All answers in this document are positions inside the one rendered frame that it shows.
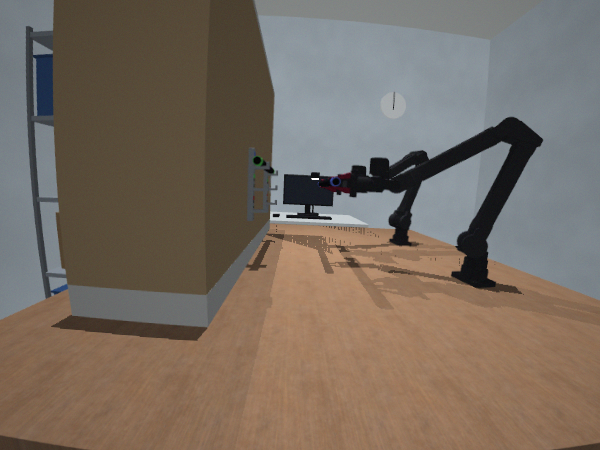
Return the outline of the black bar with green ends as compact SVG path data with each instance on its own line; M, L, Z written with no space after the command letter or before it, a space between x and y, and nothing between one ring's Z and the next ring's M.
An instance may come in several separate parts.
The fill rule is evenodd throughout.
M266 166L266 162L260 156L253 157L252 161L257 166ZM270 166L270 170L265 170L265 171L267 171L270 174L275 173L275 170L271 166Z

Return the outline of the black bar with blue ends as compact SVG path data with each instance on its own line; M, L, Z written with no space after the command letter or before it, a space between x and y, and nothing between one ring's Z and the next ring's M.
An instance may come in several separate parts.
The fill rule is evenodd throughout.
M327 179L327 180L318 182L319 187L329 187L329 186L339 186L339 185L340 185L340 179L338 177L334 177L331 179Z

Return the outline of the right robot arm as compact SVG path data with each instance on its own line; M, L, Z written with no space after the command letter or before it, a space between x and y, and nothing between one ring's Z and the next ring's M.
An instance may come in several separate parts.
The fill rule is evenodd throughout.
M424 150L410 152L408 155L404 156L403 159L389 167L389 180L398 175L399 173L403 172L407 168L411 167L412 165L415 165L416 167L427 160L429 160L429 158ZM354 169L358 169L358 175L366 175L365 166L353 165L352 170ZM394 213L390 215L388 219L389 225L396 228L395 234L393 234L393 239L390 238L389 241L398 246L412 245L411 242L408 242L409 236L407 236L409 227L411 225L412 217L412 213L410 213L410 211L421 183L422 182L406 190L401 204L399 205L397 210L395 210ZM395 225L398 225L398 227Z

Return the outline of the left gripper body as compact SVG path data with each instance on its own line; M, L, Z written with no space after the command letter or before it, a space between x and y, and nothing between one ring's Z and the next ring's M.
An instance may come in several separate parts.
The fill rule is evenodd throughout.
M358 176L358 177L357 176L358 176L358 169L354 169L354 171L351 170L351 178L347 179L347 188L350 188L349 197L356 197L357 191L370 192L371 186L369 186L369 183L372 182L371 178L365 177L365 176ZM351 193L351 191L352 191L352 193ZM353 194L353 192L354 192L354 194Z

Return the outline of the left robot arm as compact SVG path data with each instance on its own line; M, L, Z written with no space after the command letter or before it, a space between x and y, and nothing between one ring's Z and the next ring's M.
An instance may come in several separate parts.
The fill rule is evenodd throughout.
M514 137L514 139L509 137ZM520 139L520 141L515 139ZM407 190L501 141L511 144L509 154L468 231L464 231L458 236L458 246L455 246L458 251L464 252L467 256L464 257L461 271L452 271L451 276L475 288L489 288L496 285L495 281L487 278L488 243L486 239L528 160L536 148L541 146L543 139L519 119L508 117L499 125L484 130L390 180L389 160L387 158L370 158L369 174L381 176L370 177L372 181L369 183L370 192L382 193L383 190L390 190L392 193L399 193L399 191L403 192L403 189Z

